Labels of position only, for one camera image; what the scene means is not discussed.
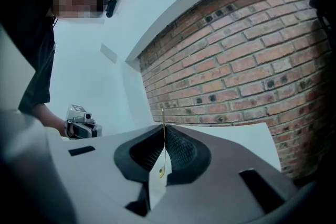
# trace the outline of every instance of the sleeve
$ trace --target sleeve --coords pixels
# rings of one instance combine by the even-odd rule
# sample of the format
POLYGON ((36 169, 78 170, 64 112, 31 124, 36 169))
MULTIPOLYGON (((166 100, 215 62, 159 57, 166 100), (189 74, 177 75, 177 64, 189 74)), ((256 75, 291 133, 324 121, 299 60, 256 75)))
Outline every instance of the sleeve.
POLYGON ((31 110, 37 104, 44 104, 50 102, 50 78, 53 70, 54 53, 46 63, 45 67, 39 72, 35 73, 27 90, 25 91, 19 110, 31 114, 31 110))

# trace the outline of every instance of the gray machine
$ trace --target gray machine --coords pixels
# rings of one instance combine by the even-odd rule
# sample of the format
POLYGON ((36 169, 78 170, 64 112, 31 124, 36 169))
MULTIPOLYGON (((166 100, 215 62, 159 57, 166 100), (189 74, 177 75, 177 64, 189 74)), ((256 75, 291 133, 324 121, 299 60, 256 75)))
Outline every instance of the gray machine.
POLYGON ((172 173, 151 210, 162 125, 63 142, 31 116, 1 112, 0 121, 2 160, 54 223, 277 223, 297 196, 289 178, 241 145, 168 125, 172 173))

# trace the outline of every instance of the hand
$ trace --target hand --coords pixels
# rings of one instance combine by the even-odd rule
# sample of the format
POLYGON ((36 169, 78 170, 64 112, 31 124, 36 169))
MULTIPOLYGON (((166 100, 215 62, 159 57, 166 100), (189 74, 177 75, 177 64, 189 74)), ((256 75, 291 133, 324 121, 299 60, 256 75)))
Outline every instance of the hand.
POLYGON ((75 131, 74 131, 74 127, 72 124, 70 124, 68 135, 70 138, 75 138, 75 131))

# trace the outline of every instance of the black rubber opening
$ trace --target black rubber opening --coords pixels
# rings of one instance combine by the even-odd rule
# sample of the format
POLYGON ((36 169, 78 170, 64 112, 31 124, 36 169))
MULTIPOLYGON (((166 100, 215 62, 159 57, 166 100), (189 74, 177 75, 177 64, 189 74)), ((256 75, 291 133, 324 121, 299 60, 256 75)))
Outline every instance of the black rubber opening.
POLYGON ((239 175, 266 214, 285 202, 254 169, 242 171, 239 175))
POLYGON ((69 150, 69 153, 73 157, 73 156, 88 153, 94 150, 96 149, 93 146, 85 146, 85 147, 80 147, 80 148, 75 148, 73 150, 69 150))

